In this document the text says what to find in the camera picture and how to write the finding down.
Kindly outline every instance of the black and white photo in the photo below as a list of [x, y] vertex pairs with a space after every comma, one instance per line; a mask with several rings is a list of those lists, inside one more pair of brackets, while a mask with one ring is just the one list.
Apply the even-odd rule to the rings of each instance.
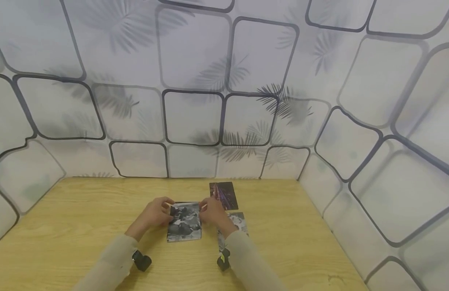
[[[238, 230], [240, 230], [241, 232], [245, 232], [247, 235], [249, 235], [249, 233], [247, 232], [247, 224], [243, 212], [228, 213], [228, 217], [231, 218], [231, 220], [233, 221], [234, 225]], [[224, 244], [225, 238], [222, 235], [222, 233], [218, 230], [218, 248], [220, 252], [222, 252], [223, 249], [225, 248]]]
[[184, 202], [172, 205], [170, 214], [173, 220], [167, 228], [167, 242], [202, 238], [202, 226], [198, 213], [198, 202]]

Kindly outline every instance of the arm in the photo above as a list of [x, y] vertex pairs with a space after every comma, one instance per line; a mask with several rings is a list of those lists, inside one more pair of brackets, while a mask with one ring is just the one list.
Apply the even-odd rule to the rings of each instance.
[[114, 291], [129, 275], [132, 267], [132, 254], [138, 242], [150, 227], [169, 223], [169, 205], [174, 201], [167, 197], [155, 198], [130, 225], [124, 235], [117, 236], [102, 252], [97, 263], [74, 286], [73, 291]]
[[200, 218], [214, 224], [225, 238], [229, 261], [235, 275], [247, 291], [285, 291], [286, 288], [262, 259], [251, 239], [236, 229], [221, 202], [206, 198], [200, 202]]

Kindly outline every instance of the wallpaper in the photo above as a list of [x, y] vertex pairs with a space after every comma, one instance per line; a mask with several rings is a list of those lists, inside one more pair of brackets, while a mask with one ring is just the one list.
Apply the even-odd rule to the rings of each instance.
[[0, 0], [0, 238], [74, 176], [296, 179], [449, 290], [449, 0]]

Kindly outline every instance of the printed image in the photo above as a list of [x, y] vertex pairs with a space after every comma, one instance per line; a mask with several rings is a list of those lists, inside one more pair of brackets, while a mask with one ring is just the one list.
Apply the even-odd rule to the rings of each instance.
[[202, 226], [198, 213], [198, 202], [184, 202], [172, 205], [170, 214], [173, 220], [167, 228], [167, 242], [202, 238]]
[[233, 182], [210, 183], [210, 197], [219, 200], [224, 210], [237, 210]]
[[[246, 224], [246, 220], [244, 218], [243, 212], [228, 213], [228, 217], [231, 218], [231, 220], [233, 221], [233, 223], [237, 229], [239, 229], [241, 232], [245, 232], [247, 235], [249, 235], [249, 233], [247, 232], [247, 224]], [[225, 238], [221, 234], [221, 232], [218, 230], [218, 248], [219, 248], [220, 252], [222, 252], [223, 249], [225, 248], [224, 244], [225, 244]]]

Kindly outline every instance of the left hand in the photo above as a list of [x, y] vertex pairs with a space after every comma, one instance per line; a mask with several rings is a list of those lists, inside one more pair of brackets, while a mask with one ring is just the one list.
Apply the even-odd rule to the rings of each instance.
[[168, 224], [173, 220], [173, 217], [169, 215], [169, 205], [174, 203], [174, 200], [169, 197], [153, 199], [124, 234], [140, 241], [144, 233], [151, 227]]

